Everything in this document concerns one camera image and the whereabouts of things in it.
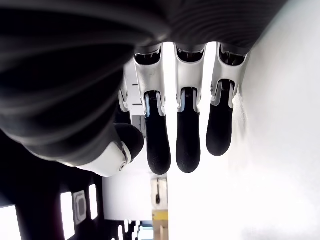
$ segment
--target white wall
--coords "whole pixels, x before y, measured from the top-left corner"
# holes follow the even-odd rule
[[[103,209],[106,220],[152,220],[151,176],[124,173],[104,177]]]
[[[234,100],[232,144],[209,155],[214,45],[200,104],[201,162],[175,163],[176,105],[167,104],[173,157],[168,173],[171,240],[320,239],[320,1],[292,0],[252,50]],[[167,102],[175,102],[174,58],[164,49]]]

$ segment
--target black rubber fingertip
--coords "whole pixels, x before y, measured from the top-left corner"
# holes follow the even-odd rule
[[[150,115],[145,118],[147,159],[151,171],[163,175],[170,169],[171,152],[166,116],[160,116],[155,92],[149,92]]]
[[[143,134],[135,126],[127,123],[115,123],[114,127],[121,141],[129,149],[132,162],[144,147]]]
[[[206,132],[206,148],[213,156],[225,154],[231,144],[232,114],[229,107],[210,105],[209,123]]]
[[[179,169],[189,174],[194,172],[200,163],[200,113],[194,110],[192,88],[185,89],[185,96],[184,110],[177,113],[175,158]]]

